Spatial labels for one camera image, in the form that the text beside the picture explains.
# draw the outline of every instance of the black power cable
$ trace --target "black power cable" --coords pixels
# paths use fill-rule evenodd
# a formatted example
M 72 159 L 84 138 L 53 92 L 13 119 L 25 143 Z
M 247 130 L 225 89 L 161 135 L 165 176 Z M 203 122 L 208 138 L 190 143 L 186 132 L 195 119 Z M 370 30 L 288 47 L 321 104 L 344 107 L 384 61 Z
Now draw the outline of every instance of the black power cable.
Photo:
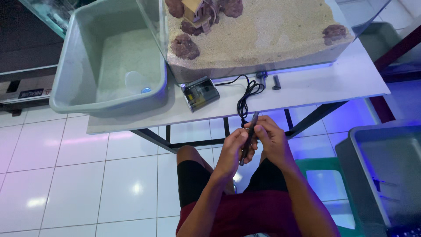
M 249 96 L 260 94 L 264 91 L 265 86 L 263 84 L 257 83 L 256 81 L 250 81 L 248 77 L 244 74 L 239 75 L 235 80 L 230 82 L 224 82 L 216 84 L 215 86 L 222 86 L 222 85 L 228 85 L 231 83 L 234 83 L 238 78 L 241 76 L 244 76 L 247 79 L 247 88 L 245 89 L 244 95 L 241 97 L 241 99 L 237 103 L 237 113 L 241 117 L 241 127 L 244 128 L 244 125 L 248 123 L 245 118 L 248 114 L 248 106 L 246 103 L 246 100 Z

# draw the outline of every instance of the knee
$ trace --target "knee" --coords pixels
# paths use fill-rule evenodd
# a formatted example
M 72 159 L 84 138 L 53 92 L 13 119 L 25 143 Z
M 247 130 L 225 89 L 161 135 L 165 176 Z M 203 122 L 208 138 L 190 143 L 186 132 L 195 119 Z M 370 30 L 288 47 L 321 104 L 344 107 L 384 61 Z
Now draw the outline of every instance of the knee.
M 177 165 L 186 160 L 196 161 L 198 155 L 199 155 L 199 152 L 193 146 L 190 146 L 190 145 L 182 146 L 177 151 Z

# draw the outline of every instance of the green stool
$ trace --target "green stool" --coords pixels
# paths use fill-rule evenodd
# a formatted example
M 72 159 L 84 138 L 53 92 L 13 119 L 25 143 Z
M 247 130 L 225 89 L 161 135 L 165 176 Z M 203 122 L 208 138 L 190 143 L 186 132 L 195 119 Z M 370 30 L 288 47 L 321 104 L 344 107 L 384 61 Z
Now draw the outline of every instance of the green stool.
M 308 170 L 337 170 L 341 174 L 342 180 L 344 182 L 346 194 L 348 196 L 349 205 L 351 206 L 352 215 L 354 216 L 355 229 L 349 229 L 342 226 L 337 226 L 338 230 L 341 233 L 342 237 L 363 237 L 364 235 L 362 234 L 361 220 L 358 217 L 357 209 L 355 208 L 351 195 L 349 193 L 349 189 L 346 184 L 344 173 L 342 172 L 341 165 L 339 164 L 338 158 L 331 157 L 331 158 L 301 159 L 301 160 L 295 160 L 295 162 L 300 168 L 301 173 L 303 173 L 306 179 L 307 179 Z

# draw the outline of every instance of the white sand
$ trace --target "white sand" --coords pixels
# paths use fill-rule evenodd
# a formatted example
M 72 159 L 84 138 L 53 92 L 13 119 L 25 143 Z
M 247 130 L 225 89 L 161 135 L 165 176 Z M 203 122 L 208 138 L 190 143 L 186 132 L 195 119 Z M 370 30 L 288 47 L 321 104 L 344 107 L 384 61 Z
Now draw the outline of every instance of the white sand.
M 243 0 L 243 5 L 238 18 L 220 13 L 208 35 L 191 36 L 200 50 L 194 60 L 172 52 L 171 41 L 183 33 L 182 19 L 167 13 L 167 60 L 178 81 L 329 62 L 354 39 L 347 29 L 345 39 L 324 44 L 322 31 L 338 24 L 324 0 Z

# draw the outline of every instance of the hand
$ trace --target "hand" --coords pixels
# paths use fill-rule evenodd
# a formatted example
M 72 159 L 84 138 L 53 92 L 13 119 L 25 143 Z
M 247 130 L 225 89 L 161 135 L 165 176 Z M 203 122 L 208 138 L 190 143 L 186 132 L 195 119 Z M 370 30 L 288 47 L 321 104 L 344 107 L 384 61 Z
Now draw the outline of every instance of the hand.
M 238 128 L 232 134 L 225 138 L 224 145 L 222 146 L 221 155 L 219 156 L 218 163 L 212 174 L 229 181 L 237 172 L 238 162 L 241 158 L 241 150 L 245 141 L 248 138 L 248 130 Z M 250 162 L 254 155 L 254 150 L 257 150 L 257 140 L 252 139 L 251 148 L 248 150 L 248 155 L 244 159 L 244 164 Z
M 249 128 L 250 123 L 245 124 L 244 127 Z M 262 156 L 266 155 L 281 171 L 297 167 L 284 130 L 279 128 L 269 116 L 259 116 L 254 132 L 262 142 Z

